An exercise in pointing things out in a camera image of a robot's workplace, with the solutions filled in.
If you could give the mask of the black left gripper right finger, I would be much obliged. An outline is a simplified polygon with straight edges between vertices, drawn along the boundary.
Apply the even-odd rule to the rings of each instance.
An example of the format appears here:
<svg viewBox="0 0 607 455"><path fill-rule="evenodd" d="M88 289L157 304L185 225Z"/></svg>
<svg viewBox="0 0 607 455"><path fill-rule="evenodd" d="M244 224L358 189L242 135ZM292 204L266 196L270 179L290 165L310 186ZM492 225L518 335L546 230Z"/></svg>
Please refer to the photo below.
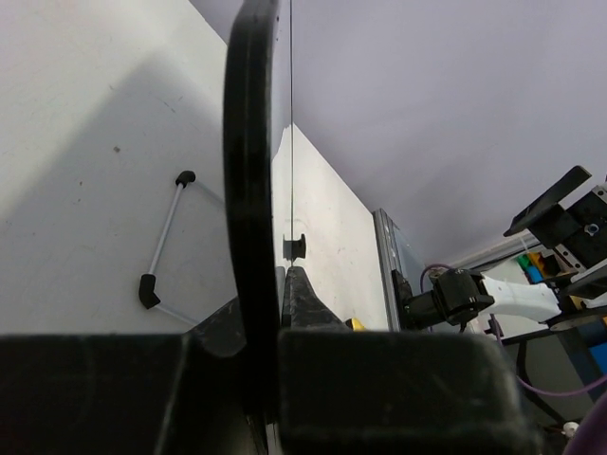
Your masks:
<svg viewBox="0 0 607 455"><path fill-rule="evenodd" d="M537 454L502 349L475 335L356 332L303 268L285 279L278 430L286 454Z"/></svg>

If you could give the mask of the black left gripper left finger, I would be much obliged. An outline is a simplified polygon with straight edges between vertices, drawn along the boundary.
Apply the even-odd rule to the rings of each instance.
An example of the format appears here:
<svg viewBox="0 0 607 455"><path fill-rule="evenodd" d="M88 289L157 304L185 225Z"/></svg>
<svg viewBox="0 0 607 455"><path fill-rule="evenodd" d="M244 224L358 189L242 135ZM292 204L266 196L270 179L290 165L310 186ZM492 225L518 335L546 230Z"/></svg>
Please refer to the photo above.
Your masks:
<svg viewBox="0 0 607 455"><path fill-rule="evenodd" d="M262 454L231 300L183 334L1 339L5 454Z"/></svg>

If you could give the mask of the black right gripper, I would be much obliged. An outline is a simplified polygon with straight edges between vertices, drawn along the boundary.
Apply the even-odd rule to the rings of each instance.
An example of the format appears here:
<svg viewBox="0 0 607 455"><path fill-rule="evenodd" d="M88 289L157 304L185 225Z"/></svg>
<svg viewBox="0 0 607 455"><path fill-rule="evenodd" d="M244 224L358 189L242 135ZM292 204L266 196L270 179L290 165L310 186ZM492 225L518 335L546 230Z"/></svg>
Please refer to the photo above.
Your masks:
<svg viewBox="0 0 607 455"><path fill-rule="evenodd" d="M519 212L504 236L528 229L578 272L602 263L606 259L606 184L595 186L568 209L559 204L591 176L582 166L574 166Z"/></svg>

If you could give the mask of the yellow whiteboard eraser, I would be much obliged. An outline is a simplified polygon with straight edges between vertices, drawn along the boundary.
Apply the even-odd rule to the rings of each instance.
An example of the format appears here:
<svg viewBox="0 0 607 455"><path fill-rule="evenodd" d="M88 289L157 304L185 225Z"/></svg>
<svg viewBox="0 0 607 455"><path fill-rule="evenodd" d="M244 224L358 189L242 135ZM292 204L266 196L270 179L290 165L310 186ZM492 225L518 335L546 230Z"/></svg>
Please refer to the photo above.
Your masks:
<svg viewBox="0 0 607 455"><path fill-rule="evenodd" d="M366 330L364 325L356 318L350 319L350 325L354 331L365 331Z"/></svg>

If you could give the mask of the black framed whiteboard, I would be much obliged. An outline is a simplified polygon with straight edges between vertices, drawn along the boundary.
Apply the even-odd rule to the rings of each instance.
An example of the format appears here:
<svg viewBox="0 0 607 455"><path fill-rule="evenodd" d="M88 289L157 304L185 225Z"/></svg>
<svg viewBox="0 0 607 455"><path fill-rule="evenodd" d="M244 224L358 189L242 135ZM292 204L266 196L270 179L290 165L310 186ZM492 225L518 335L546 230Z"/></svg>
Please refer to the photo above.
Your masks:
<svg viewBox="0 0 607 455"><path fill-rule="evenodd" d="M278 412L277 341L292 237L292 4L246 1L227 48L223 161L230 255L253 413Z"/></svg>

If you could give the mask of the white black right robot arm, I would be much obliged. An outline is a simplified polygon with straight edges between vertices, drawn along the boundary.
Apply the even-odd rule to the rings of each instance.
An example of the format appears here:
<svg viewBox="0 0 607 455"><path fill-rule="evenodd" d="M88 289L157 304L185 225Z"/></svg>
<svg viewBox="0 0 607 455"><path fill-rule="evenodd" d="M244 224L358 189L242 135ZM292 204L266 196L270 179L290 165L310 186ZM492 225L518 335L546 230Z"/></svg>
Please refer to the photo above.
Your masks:
<svg viewBox="0 0 607 455"><path fill-rule="evenodd" d="M421 331L446 322L462 326L483 314L529 319L558 332L606 316L606 186L593 187L569 208L561 200L590 178L575 166L511 222L505 235L529 231L569 266L569 272L533 284L492 279L480 271L447 267L432 287L414 294L392 273L399 325Z"/></svg>

